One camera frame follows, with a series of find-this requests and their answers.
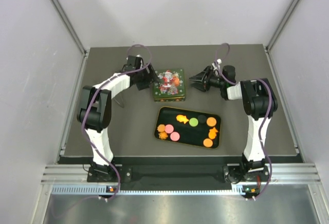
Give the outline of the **left aluminium frame post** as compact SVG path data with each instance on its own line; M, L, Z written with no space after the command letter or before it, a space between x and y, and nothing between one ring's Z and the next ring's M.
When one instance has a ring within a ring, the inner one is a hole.
M73 39L75 45L77 46L78 50L82 53L82 55L87 54L86 48L83 46L80 38L78 37L69 17L67 16L65 10L63 9L59 0L50 0L55 11L57 12L60 20L62 21L63 25L65 26L67 32Z

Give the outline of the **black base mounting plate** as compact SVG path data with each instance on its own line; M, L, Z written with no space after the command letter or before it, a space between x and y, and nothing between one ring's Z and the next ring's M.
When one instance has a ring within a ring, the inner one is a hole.
M265 161L245 162L241 157L118 157L109 166L90 164L89 171L99 181L121 177L121 182L139 181L143 177L192 179L212 177L220 182L266 181Z

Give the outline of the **orange swirl cookie left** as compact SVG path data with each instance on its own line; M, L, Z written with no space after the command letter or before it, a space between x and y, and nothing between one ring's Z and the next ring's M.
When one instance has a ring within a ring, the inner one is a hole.
M161 139L161 140L166 140L168 138L168 134L166 132L160 132L158 134L158 136L159 136L159 139Z

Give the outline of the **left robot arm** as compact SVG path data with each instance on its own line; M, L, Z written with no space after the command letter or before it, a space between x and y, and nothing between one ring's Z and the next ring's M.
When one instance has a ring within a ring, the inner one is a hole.
M130 55L119 72L99 84L82 88L77 120L81 123L82 134L86 136L93 150L88 182L111 182L120 179L119 172L112 163L114 154L108 138L112 99L134 85L138 90L143 90L155 82L159 82L159 78L152 64L145 64L140 55Z

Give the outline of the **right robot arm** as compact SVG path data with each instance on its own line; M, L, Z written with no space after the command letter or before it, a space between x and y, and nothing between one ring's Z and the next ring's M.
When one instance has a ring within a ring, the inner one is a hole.
M189 80L191 86L200 91L207 92L216 87L224 100L242 100L248 118L247 143L239 167L228 167L226 173L227 180L239 183L268 174L265 139L278 101L267 78L237 82L235 77L234 66L226 65L220 69L212 64Z

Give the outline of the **metal serving tongs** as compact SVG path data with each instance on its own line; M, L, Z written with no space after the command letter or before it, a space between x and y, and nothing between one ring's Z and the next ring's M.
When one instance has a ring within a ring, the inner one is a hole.
M114 100L119 105L119 107L125 108L124 99L123 99L123 95L122 94L116 95L116 97L114 98Z

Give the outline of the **orange fish cookie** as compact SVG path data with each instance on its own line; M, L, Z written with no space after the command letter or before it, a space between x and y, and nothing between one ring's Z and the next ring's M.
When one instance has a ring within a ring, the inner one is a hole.
M185 115L177 115L176 120L180 123L186 124L189 122L189 119Z
M208 138L214 140L217 137L218 133L219 131L216 129L216 127L213 127L209 129Z

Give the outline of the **green christmas cookie tin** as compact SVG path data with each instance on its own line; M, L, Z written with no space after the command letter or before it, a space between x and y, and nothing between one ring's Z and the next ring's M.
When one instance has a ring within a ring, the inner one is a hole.
M166 95L156 95L153 96L155 102L175 102L184 101L186 96L166 96Z

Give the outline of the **gold tin lid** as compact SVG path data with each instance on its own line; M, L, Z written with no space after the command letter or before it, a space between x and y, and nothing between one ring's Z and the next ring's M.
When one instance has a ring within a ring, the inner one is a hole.
M185 71L183 68L155 70L159 82L153 85L153 96L186 96Z

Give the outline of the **pink sandwich cookie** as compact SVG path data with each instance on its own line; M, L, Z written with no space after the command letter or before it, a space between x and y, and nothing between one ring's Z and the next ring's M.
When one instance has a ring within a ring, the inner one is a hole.
M174 127L173 125L167 124L165 126L165 130L164 130L167 134L171 134L172 132L174 132Z
M170 134L170 139L176 142L180 139L180 134L178 132L172 132Z

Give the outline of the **aluminium frame post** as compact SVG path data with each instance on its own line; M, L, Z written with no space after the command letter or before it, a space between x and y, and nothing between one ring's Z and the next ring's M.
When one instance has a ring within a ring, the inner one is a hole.
M272 37L270 38L269 43L267 44L267 46L265 46L266 53L270 53L271 50L274 48L277 40L279 39L285 27L287 26L289 20L291 19L300 2L301 0L291 0L277 28L275 29Z
M82 53L82 55L87 54L86 48L83 46L80 38L78 37L69 17L67 16L65 10L63 9L59 0L50 0L55 11L57 12L60 20L62 21L63 25L65 26L67 32L73 39L75 45L77 46L78 50Z

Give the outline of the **black gold-rimmed tray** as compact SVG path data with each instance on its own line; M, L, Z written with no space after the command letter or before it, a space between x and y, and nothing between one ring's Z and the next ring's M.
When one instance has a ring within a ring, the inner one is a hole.
M162 107L159 110L157 121L154 130L155 138L159 139L159 132L157 131L157 127L160 124L170 124L174 127L174 132L178 132L180 134L180 139L178 141L172 141L170 139L170 134L168 134L168 138L162 141L170 141L174 143L180 143L185 145L191 145L196 147L204 147L203 141L208 138L209 129L213 127L209 127L206 123L198 123L198 126L191 127L189 122L186 124L180 123L176 120L177 115L185 115L188 119L197 118L199 115L205 115L207 118L214 117L217 120L216 129L219 131L217 137L212 140L213 146L208 149L215 149L220 144L220 134L221 134L221 118L216 114L210 114L199 111L192 111L182 108L173 108L173 107Z

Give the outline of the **orange biscuit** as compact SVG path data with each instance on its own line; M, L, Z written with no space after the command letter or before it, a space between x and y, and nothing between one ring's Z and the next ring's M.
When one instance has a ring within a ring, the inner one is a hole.
M217 124L217 120L216 120L214 117L209 117L209 118L206 120L206 124L207 124L209 127L214 127L214 126L216 126L216 124Z
M209 138L206 138L204 141L203 141L203 145L204 147L207 147L207 148L210 148L213 146L213 141Z
M162 132L164 132L166 130L166 126L164 125L164 124L160 124L160 125L158 125L158 127L157 127L157 131L159 132L159 133L162 133Z

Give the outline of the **right aluminium frame post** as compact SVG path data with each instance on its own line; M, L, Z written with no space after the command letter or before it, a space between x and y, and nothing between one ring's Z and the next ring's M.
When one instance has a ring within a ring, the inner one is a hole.
M285 27L287 26L289 20L291 19L300 2L301 0L291 0L277 28L275 29L272 37L270 38L269 43L267 44L267 46L265 46L266 53L270 53L271 50L274 48L277 40L279 39Z

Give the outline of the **orange biscuit bottom right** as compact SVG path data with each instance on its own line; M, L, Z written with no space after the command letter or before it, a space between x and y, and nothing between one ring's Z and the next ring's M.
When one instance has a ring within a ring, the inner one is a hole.
M204 147L207 147L207 148L210 148L213 146L213 141L209 138L206 138L204 141L203 141L203 145Z

